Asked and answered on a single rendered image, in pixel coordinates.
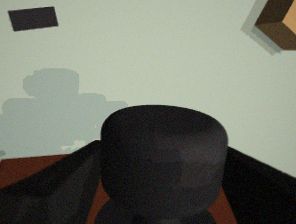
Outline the brown wooden door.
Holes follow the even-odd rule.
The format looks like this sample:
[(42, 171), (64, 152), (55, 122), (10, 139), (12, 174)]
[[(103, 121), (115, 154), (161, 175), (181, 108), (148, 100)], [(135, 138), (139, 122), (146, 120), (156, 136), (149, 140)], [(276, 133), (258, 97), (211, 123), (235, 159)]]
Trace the brown wooden door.
[[(0, 189), (48, 167), (67, 155), (69, 154), (2, 159), (0, 161)], [(100, 176), (98, 189), (86, 224), (94, 224), (98, 211), (108, 200), (110, 198), (102, 187)], [(222, 187), (217, 201), (208, 210), (217, 224), (237, 224)]]

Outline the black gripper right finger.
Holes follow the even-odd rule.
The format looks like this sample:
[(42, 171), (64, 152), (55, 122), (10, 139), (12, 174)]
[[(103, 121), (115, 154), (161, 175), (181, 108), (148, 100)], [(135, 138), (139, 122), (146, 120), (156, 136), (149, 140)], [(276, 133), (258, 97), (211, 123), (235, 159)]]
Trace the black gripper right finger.
[(222, 189), (237, 224), (296, 224), (296, 178), (228, 146)]

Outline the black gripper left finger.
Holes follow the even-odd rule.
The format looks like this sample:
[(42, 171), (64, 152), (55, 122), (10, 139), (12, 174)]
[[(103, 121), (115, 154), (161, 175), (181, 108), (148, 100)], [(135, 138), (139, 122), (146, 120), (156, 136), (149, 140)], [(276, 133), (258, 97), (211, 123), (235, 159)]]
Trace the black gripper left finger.
[(94, 140), (0, 189), (0, 224), (86, 224), (100, 176), (101, 141)]

